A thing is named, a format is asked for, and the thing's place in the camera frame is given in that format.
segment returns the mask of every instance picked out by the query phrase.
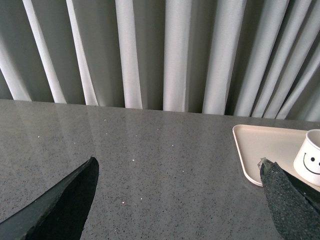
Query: smiley face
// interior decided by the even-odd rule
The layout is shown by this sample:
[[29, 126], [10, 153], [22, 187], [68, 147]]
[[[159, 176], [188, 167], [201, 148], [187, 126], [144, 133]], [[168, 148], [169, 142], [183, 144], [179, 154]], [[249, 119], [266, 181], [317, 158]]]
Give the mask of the smiley face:
[[313, 174], [320, 175], [320, 159], [306, 155], [307, 153], [305, 152], [303, 156], [303, 164], [305, 168]]

